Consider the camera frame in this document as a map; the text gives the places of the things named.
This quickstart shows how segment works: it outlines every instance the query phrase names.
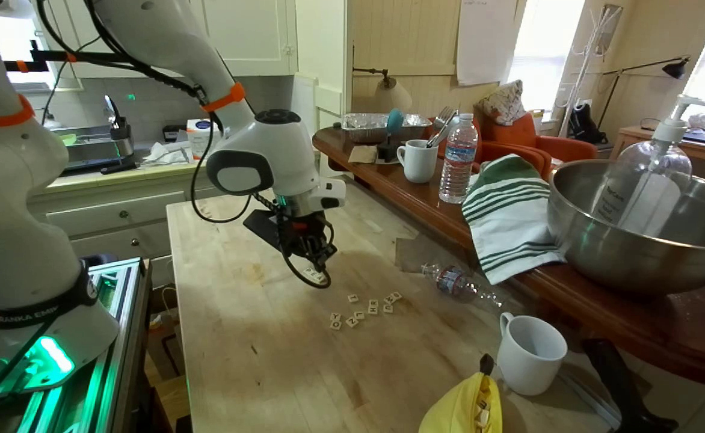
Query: kitchen counter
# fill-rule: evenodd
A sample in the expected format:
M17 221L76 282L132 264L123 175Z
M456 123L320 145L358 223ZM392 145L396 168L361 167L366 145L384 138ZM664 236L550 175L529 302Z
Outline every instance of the kitchen counter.
M47 193L97 191L97 187L113 187L125 183L150 183L150 181L172 181L172 177L191 181L192 170L196 170L196 163L169 163L169 167L141 163L132 170L120 170L109 175L100 170L61 175L47 187Z
M203 200L234 215L240 197ZM186 379L196 431L408 431L427 410L495 354L499 313L435 293L396 268L396 242L420 239L412 221L350 186L328 212L339 252L335 283L301 283L281 254L240 221L204 223L191 205L169 206ZM392 315L329 330L392 292ZM504 394L505 431L609 431L568 384L524 399Z
M438 200L438 175L414 186L404 181L400 167L350 163L352 145L339 130L320 130L316 147L385 201L430 229L445 246L471 254L475 246L459 206ZM635 301L603 289L568 264L544 264L512 282L570 315L589 337L612 340L653 366L705 382L705 289Z

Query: electrical cord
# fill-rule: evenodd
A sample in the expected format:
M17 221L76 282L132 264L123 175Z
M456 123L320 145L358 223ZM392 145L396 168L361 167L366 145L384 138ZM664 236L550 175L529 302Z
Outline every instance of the electrical cord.
M329 272L320 272L323 274L323 282L311 282L303 272L299 272L299 268L290 259L286 252L281 252L290 272L295 272L295 277L299 277L303 283L313 286L313 289L328 289L332 283L332 277Z
M332 241L335 241L335 227L329 221L326 221L326 227L329 229L328 242L332 246Z
M12 354L12 359L0 369L0 384L23 360L23 355L36 345L36 340L59 321L59 315L49 317L23 347Z
M245 200L245 205L240 206L240 212L234 215L234 217L228 217L228 218L215 218L215 217L207 217L207 215L201 210L201 205L198 205L198 177L201 177L203 161L207 159L207 153L210 153L210 149L213 149L213 141L215 141L215 124L220 124L220 128L224 130L224 124L220 123L220 118L218 118L215 114L210 114L207 147L204 147L203 156L201 156L201 161L198 161L198 167L192 168L192 175L191 175L191 206L192 206L192 212L196 212L201 218L204 218L204 221L210 221L210 223L231 223L231 221L240 218L240 217L249 212L249 206L251 206L251 201L254 201L254 195L249 195L249 200Z
M47 0L39 0L39 17L41 17L41 25L44 25L44 29L47 29L47 34L66 51L66 54L82 54L82 48L80 51L72 51L67 44L66 44L66 39L56 31L56 26L50 25L50 19L49 19L49 11L47 11ZM86 62L94 62L94 66L107 66L107 67L118 67L118 69L136 69L132 66L123 66L123 62L113 62L113 61L94 61L94 58L89 58Z
M107 41L107 46L109 46L113 54L127 58L138 73L142 73L142 74L147 74L147 76L162 81L162 85L175 87L175 88L186 92L187 97L196 97L196 98L203 100L203 92L201 92L201 87L191 87L191 85L186 85L186 81L180 81L180 79L173 79L173 76L169 76L169 74L155 69L153 66L142 62L141 58L132 58L132 55L131 55L131 54L127 54L127 51L113 39L113 34L103 26L103 21L94 14L94 2L91 2L91 0L84 0L84 4L86 4L86 10L89 10L89 19L91 19L97 34Z
M91 39L89 44L80 46L78 54L82 54L86 46L91 46L91 44L97 44L97 41L102 41L102 37L97 37L97 39ZM59 69L59 74L56 74L56 85L54 85L54 88L50 88L50 94L49 94L49 98L47 98L47 103L44 103L44 109L41 109L41 124L47 124L47 121L49 121L49 109L50 109L50 103L54 103L54 98L56 98L56 94L59 94L59 85L61 85L61 79L64 79L64 69L66 69L66 67L67 67L67 62L61 66L61 69Z

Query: cabinet door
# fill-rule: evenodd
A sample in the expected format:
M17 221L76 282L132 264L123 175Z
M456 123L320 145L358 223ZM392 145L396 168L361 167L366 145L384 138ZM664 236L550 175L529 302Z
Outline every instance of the cabinet door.
M204 0L213 46L244 74L296 73L296 2L295 0Z
M172 201L183 201L183 191L141 195L131 200L107 200L91 201L86 206L66 206L47 212L47 221L61 227L67 236L91 236L103 232L118 232L127 227L163 221L163 206Z
M204 7L203 0L186 0L192 10L192 14L201 19L201 26L204 29ZM66 0L67 7L67 19L70 26L76 31L76 44L70 41L72 48L80 48L89 41L94 41L91 46L86 46L86 51L91 54L112 54L112 48L103 41L97 41L100 34L91 25L89 10L84 4L84 0ZM78 62L76 73L80 76L145 76L142 73L131 73L131 69L120 69L120 67L102 67L102 66L86 66L86 62Z
M72 247L80 258L91 258L91 254L109 254L113 259L162 258L162 254L169 254L169 229L163 221L131 227L123 232L72 239Z

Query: white cup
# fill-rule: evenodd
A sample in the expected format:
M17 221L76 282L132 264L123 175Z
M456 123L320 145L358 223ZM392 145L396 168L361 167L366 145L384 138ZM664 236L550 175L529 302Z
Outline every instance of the white cup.
M408 140L397 149L397 159L404 168L408 181L428 183L438 163L438 147L430 145L428 140Z
M504 313L499 328L499 371L504 382L527 396L547 393L568 354L565 337L532 315Z

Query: kitchen sink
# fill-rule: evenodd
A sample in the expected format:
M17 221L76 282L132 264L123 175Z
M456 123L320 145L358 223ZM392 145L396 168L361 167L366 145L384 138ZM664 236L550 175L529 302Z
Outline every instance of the kitchen sink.
M132 156L131 140L113 140L112 124L56 128L50 130L67 149L64 175L94 174Z

